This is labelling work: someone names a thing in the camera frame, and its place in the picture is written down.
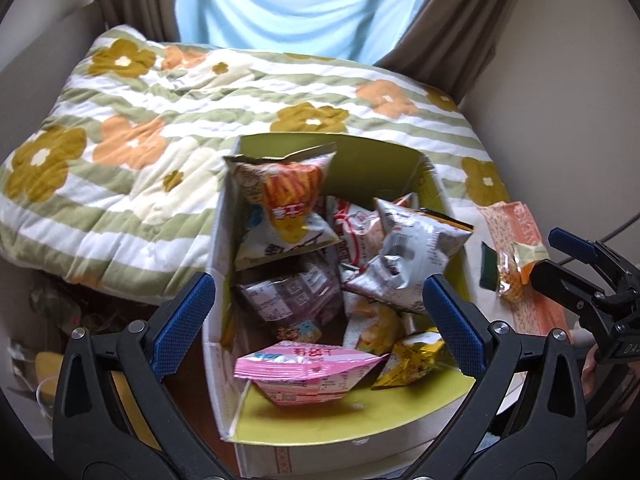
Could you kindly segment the light blue window cloth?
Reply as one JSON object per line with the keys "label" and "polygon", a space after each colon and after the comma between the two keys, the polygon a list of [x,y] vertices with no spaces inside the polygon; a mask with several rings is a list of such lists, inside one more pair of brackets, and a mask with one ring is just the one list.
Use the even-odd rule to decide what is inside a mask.
{"label": "light blue window cloth", "polygon": [[425,0],[176,0],[180,38],[373,65],[397,46]]}

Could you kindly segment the red white snack bag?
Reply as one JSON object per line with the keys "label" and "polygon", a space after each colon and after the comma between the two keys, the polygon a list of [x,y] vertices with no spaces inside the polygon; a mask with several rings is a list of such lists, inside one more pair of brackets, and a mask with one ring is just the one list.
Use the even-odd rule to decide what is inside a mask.
{"label": "red white snack bag", "polygon": [[341,262],[363,268],[381,250],[385,233],[376,210],[328,196],[326,220],[340,239],[338,258]]}

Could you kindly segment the white potato chip bag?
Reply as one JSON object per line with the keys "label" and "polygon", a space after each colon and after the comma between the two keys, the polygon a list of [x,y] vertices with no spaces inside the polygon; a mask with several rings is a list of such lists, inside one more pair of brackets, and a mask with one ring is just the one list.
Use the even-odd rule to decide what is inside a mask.
{"label": "white potato chip bag", "polygon": [[382,356],[405,336],[395,309],[353,292],[343,292],[347,325],[343,347]]}

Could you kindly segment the pink snack bag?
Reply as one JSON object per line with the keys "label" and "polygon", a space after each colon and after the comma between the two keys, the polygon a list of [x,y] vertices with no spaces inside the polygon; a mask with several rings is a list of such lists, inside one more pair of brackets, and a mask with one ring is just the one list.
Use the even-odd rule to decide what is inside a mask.
{"label": "pink snack bag", "polygon": [[234,377],[254,384],[279,406],[340,400],[384,358],[329,344],[280,341],[241,356]]}

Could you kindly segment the floral striped quilt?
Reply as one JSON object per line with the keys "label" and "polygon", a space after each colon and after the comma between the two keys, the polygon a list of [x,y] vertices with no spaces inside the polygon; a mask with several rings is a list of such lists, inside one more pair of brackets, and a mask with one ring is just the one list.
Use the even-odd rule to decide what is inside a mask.
{"label": "floral striped quilt", "polygon": [[444,92],[382,68],[294,53],[94,40],[49,115],[1,159],[1,253],[158,304],[205,268],[224,156],[239,136],[330,132],[415,148],[452,206],[508,199]]}

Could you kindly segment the yellow black snack bag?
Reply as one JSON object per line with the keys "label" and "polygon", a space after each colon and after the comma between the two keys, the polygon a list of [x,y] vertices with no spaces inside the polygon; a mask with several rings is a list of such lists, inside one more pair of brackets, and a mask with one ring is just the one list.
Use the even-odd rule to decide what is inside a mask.
{"label": "yellow black snack bag", "polygon": [[405,387],[431,372],[456,370],[457,362],[436,328],[416,333],[396,342],[372,388]]}

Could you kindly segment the small yellow candy packet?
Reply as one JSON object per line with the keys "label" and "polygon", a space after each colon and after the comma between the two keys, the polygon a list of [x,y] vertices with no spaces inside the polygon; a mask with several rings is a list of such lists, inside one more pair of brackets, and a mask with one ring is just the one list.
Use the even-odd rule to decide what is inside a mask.
{"label": "small yellow candy packet", "polygon": [[512,242],[498,253],[498,293],[510,304],[517,304],[529,288],[529,277],[534,265],[549,257],[542,243],[533,245]]}

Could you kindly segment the grey headboard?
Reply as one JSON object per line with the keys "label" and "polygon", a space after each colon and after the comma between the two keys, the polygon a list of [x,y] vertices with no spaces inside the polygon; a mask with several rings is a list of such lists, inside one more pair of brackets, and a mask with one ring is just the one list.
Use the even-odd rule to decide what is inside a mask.
{"label": "grey headboard", "polygon": [[1,157],[38,130],[70,73],[105,30],[98,2],[50,26],[1,71]]}

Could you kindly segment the purple snack bag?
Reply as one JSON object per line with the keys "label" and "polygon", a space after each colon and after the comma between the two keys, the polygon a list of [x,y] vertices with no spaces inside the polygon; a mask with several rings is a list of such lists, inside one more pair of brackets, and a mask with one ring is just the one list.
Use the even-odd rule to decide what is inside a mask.
{"label": "purple snack bag", "polygon": [[234,292],[279,340],[319,341],[343,307],[335,266],[320,252],[242,271]]}

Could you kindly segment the silver barcode snack bag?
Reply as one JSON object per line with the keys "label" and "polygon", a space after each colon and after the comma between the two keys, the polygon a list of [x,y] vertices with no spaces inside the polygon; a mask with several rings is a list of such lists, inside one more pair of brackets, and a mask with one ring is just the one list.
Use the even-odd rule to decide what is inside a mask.
{"label": "silver barcode snack bag", "polygon": [[349,292],[414,313],[424,313],[424,281],[446,271],[474,233],[472,224],[431,209],[410,209],[378,198],[383,244],[362,269],[350,274]]}

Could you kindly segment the brown right curtain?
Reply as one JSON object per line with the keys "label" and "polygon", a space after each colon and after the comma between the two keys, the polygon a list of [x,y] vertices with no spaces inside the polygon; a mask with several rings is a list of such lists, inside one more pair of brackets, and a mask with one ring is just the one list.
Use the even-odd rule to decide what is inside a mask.
{"label": "brown right curtain", "polygon": [[425,0],[376,65],[461,102],[494,58],[516,0]]}

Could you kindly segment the orange fries snack bag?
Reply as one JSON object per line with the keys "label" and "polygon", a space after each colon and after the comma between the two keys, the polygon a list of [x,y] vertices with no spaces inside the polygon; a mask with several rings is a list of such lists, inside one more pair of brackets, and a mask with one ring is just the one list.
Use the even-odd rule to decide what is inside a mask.
{"label": "orange fries snack bag", "polygon": [[338,236],[316,211],[322,184],[330,173],[334,142],[283,157],[224,158],[244,200],[260,211],[248,227],[234,259],[235,269],[300,256],[338,243]]}

